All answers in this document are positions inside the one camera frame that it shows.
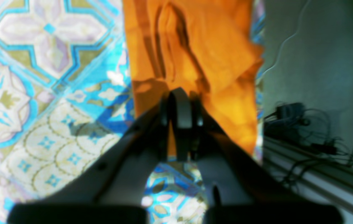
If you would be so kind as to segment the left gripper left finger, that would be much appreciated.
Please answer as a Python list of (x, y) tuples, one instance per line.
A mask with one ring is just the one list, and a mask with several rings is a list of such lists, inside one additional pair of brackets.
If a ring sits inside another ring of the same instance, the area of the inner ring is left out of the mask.
[(49, 197), (16, 204), (9, 224), (146, 224), (148, 177), (167, 160), (168, 101), (140, 116), (121, 140), (80, 177)]

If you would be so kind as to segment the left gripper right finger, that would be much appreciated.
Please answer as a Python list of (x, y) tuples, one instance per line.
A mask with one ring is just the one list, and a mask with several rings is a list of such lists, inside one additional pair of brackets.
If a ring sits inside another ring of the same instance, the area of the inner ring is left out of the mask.
[(342, 224), (338, 209), (285, 188), (237, 146), (207, 113), (197, 94), (170, 93), (178, 162), (195, 162), (208, 209), (204, 224)]

